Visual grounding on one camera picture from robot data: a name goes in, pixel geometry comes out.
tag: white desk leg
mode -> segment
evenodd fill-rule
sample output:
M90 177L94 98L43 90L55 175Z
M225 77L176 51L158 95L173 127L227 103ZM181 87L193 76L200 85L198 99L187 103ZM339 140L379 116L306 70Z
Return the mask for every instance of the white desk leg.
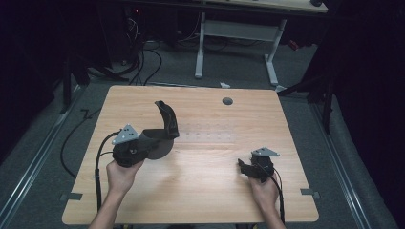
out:
M273 66L273 58L274 54L277 51L277 47L280 43L281 36L283 35L284 27L286 26L287 20L284 19L281 21L280 26L276 32L273 46L271 48L271 53L265 55L265 60L266 60L266 65L267 65L267 71L268 71L268 76L270 77L270 83L273 86L278 85L278 80L277 80L277 75L276 72L274 71L274 66Z
M196 63L196 78L203 77L203 39L205 35L205 12L202 12L202 22L200 27L200 46L199 52L197 53L197 63Z

